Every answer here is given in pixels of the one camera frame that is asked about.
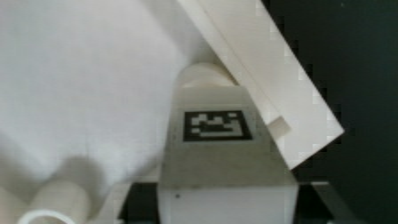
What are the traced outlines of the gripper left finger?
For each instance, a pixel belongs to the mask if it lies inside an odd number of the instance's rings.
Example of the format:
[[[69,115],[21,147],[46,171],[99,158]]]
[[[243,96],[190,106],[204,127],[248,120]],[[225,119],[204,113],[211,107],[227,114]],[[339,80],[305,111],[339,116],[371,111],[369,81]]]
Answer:
[[[113,186],[96,224],[159,224],[154,182],[135,182]]]

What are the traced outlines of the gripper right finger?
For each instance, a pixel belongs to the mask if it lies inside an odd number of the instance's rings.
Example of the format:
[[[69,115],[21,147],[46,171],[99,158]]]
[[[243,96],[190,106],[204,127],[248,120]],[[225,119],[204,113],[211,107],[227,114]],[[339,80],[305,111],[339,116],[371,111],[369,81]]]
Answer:
[[[293,224],[355,224],[355,215],[328,182],[298,188]]]

